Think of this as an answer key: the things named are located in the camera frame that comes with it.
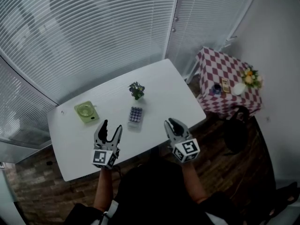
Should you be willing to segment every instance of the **side table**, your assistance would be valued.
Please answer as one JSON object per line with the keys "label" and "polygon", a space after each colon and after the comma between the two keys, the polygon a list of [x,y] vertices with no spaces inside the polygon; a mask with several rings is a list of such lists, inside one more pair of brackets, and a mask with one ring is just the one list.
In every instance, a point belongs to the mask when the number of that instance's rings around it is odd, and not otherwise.
{"label": "side table", "polygon": [[[242,82],[241,72],[249,67],[246,62],[207,47],[202,48],[196,60],[201,90],[197,100],[203,110],[218,113],[219,116],[228,119],[236,111],[234,106],[246,107],[250,116],[261,109],[263,103],[257,88],[246,88],[245,92],[238,96],[233,94],[235,84]],[[212,92],[212,86],[216,83],[221,84],[222,77],[229,79],[230,93],[222,91],[220,95],[216,95]]]}

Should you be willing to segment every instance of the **white vase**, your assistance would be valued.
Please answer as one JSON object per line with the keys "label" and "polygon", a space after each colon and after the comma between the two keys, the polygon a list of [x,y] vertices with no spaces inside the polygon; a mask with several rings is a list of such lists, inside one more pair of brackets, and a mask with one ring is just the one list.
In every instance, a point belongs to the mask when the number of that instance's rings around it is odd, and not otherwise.
{"label": "white vase", "polygon": [[246,89],[246,85],[244,83],[237,83],[235,84],[235,86],[233,87],[233,93],[235,95],[241,95]]}

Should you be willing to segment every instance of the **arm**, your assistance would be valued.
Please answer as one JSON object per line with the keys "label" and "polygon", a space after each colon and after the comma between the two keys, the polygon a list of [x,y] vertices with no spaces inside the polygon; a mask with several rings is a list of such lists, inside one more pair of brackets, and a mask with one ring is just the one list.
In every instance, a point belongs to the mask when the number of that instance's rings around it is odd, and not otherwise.
{"label": "arm", "polygon": [[99,176],[94,208],[105,212],[113,200],[112,171],[102,168]]}
{"label": "arm", "polygon": [[181,164],[184,184],[192,200],[200,204],[207,199],[207,194],[199,181],[197,172],[191,162]]}

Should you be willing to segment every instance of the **black bag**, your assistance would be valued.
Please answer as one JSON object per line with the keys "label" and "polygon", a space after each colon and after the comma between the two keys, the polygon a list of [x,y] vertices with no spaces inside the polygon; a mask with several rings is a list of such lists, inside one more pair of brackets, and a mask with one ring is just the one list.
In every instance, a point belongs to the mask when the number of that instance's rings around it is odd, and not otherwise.
{"label": "black bag", "polygon": [[[248,142],[248,130],[246,122],[249,118],[249,110],[243,106],[238,107],[238,111],[230,120],[226,120],[224,126],[224,140],[226,146],[232,151],[226,155],[234,155],[242,151]],[[242,113],[242,121],[237,119],[239,113]]]}

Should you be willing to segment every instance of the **small potted plant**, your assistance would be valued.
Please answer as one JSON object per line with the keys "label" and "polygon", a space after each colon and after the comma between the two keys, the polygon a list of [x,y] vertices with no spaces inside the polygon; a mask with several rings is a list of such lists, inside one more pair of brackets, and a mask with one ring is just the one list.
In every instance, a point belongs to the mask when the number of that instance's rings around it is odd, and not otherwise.
{"label": "small potted plant", "polygon": [[129,91],[131,96],[135,97],[135,100],[139,100],[144,96],[145,87],[141,86],[138,82],[134,82],[129,85]]}
{"label": "small potted plant", "polygon": [[253,70],[252,66],[249,66],[245,71],[241,71],[243,83],[235,84],[233,93],[235,95],[242,94],[246,87],[260,89],[263,84],[262,77],[259,76],[258,71]]}

